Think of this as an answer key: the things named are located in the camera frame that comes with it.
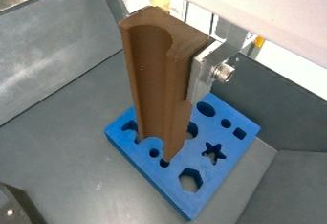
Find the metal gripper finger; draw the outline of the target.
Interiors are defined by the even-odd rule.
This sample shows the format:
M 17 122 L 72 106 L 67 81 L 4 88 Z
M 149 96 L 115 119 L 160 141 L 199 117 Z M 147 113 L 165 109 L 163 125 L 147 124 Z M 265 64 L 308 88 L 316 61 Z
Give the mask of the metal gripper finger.
M 189 74 L 187 100 L 196 104 L 211 91 L 215 81 L 227 83 L 236 69 L 232 57 L 255 40 L 256 34 L 228 22 L 213 19 L 209 42 L 195 54 Z

